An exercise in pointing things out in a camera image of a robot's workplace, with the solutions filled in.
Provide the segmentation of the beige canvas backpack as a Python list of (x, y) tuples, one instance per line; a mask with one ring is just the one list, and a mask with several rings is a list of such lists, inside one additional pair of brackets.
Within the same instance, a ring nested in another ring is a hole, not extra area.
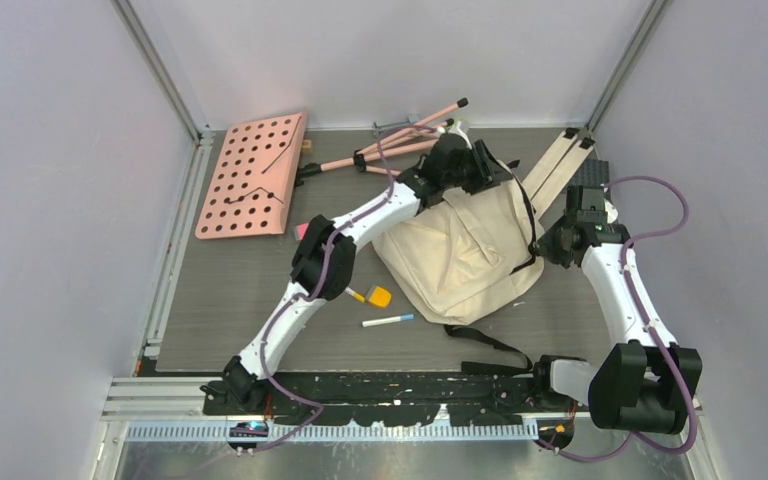
[(455, 339), (519, 357), (521, 350), (474, 328), (474, 322), (525, 294), (544, 270), (535, 255), (539, 220), (594, 147), (575, 128), (559, 134), (525, 179), (496, 159), (501, 179), (480, 193), (447, 191), (441, 203), (376, 238), (372, 245), (416, 310)]

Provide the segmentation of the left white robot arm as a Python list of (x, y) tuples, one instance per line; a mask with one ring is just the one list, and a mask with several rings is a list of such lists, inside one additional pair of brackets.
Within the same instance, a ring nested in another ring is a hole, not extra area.
[(439, 204), (451, 189), (474, 195), (512, 179), (482, 140), (444, 133), (412, 167), (390, 174), (387, 189), (344, 215), (314, 217), (291, 262), (287, 287), (257, 335), (202, 385), (208, 399), (230, 401), (240, 412), (258, 412), (281, 360), (306, 323), (348, 287), (357, 253), (390, 228)]

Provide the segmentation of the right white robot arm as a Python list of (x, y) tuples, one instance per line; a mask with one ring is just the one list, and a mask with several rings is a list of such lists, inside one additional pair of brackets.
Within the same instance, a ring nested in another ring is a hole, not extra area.
[(642, 284), (627, 228), (609, 219), (601, 187), (572, 186), (562, 217), (537, 243), (539, 255), (579, 267), (606, 321), (612, 348), (599, 366), (543, 355), (535, 364), (534, 403), (586, 406), (603, 429), (678, 434), (689, 417), (703, 363), (666, 328)]

